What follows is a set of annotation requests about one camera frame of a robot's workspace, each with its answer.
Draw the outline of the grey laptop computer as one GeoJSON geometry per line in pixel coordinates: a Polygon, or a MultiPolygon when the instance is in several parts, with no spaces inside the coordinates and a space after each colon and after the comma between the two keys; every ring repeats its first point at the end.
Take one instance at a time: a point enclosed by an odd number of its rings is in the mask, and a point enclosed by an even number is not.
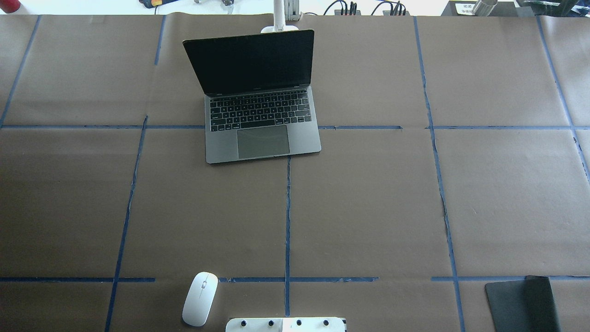
{"type": "Polygon", "coordinates": [[[208,164],[318,153],[315,32],[184,40],[204,92],[208,164]]]}

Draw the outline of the white desk lamp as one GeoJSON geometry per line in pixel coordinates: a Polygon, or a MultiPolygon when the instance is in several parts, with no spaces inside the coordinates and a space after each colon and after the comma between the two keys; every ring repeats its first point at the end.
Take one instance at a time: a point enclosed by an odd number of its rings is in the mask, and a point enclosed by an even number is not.
{"type": "Polygon", "coordinates": [[[272,26],[264,27],[261,33],[297,31],[298,27],[287,24],[301,18],[299,0],[274,0],[272,2],[272,26]]]}

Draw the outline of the black mouse pad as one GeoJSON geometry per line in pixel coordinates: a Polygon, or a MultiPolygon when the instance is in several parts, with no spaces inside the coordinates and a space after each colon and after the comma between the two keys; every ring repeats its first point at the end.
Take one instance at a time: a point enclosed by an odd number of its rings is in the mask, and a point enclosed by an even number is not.
{"type": "Polygon", "coordinates": [[[484,288],[496,332],[562,331],[549,277],[528,275],[484,288]]]}

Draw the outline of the red bottle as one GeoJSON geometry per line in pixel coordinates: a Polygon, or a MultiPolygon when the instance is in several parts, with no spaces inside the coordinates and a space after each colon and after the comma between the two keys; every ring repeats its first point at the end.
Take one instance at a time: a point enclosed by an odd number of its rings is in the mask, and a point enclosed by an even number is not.
{"type": "Polygon", "coordinates": [[[0,9],[4,13],[14,13],[21,8],[20,0],[0,0],[0,9]]]}

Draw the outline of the white wireless mouse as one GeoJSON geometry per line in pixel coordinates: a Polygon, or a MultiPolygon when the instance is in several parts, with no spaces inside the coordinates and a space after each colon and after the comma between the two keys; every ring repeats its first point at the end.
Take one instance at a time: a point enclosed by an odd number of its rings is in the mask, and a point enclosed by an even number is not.
{"type": "Polygon", "coordinates": [[[183,321],[190,326],[204,326],[218,288],[218,277],[213,273],[196,274],[183,306],[183,321]]]}

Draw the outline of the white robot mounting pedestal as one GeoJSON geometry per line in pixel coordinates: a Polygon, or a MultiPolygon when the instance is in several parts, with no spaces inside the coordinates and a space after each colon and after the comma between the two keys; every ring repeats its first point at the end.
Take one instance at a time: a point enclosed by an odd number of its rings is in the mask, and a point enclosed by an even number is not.
{"type": "Polygon", "coordinates": [[[346,320],[340,317],[285,317],[230,319],[226,332],[346,332],[346,320]]]}

